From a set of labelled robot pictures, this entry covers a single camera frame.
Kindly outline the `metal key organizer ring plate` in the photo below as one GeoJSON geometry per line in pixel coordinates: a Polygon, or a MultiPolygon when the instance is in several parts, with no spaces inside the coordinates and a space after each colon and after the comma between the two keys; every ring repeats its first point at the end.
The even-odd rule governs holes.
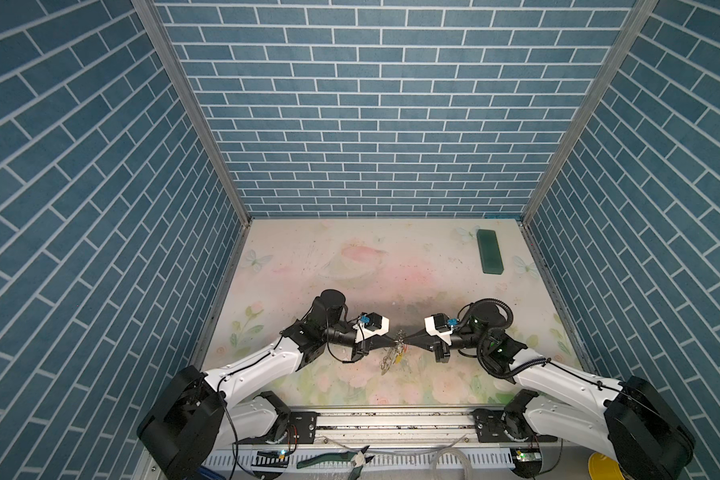
{"type": "MultiPolygon", "coordinates": [[[[402,337],[398,337],[396,339],[396,341],[397,341],[397,343],[398,342],[404,343],[402,337]]],[[[382,361],[380,363],[380,369],[381,369],[382,375],[386,375],[389,372],[389,370],[391,369],[391,367],[395,364],[394,360],[395,360],[397,353],[399,353],[399,352],[396,350],[396,346],[394,348],[388,348],[387,352],[385,353],[385,355],[382,358],[382,361]]]]}

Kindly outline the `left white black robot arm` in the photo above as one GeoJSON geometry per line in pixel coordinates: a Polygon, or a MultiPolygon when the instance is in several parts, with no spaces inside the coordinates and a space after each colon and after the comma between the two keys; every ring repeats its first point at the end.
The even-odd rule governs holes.
{"type": "Polygon", "coordinates": [[[248,438],[280,438],[291,411],[266,386],[303,369],[327,348],[348,347],[349,360],[357,362],[374,349],[394,346],[387,317],[371,312],[347,319],[347,312],[345,296],[325,290],[262,349],[208,371],[180,370],[136,430],[161,472],[169,479],[198,479],[214,449],[248,438]]]}

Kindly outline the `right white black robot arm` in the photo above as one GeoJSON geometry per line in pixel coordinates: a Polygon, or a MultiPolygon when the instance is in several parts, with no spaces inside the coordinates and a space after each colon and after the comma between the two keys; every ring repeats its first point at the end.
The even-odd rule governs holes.
{"type": "Polygon", "coordinates": [[[567,440],[616,461],[633,479],[676,479],[694,456],[695,438],[647,380],[605,378],[564,366],[507,330],[514,315],[503,301],[481,299],[452,318],[426,318],[406,344],[446,363],[466,349],[490,376],[519,391],[504,407],[502,422],[515,441],[538,436],[567,440]]]}

